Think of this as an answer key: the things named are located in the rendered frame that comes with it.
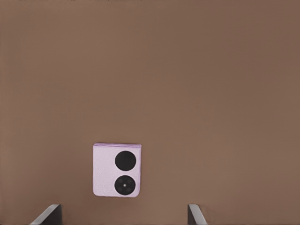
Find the pale lilac phone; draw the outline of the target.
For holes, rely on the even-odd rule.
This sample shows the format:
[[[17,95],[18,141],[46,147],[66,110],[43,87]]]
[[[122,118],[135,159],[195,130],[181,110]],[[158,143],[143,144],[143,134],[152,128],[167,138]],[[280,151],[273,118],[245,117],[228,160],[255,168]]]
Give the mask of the pale lilac phone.
[[[93,145],[93,193],[103,197],[137,197],[141,184],[140,144]]]

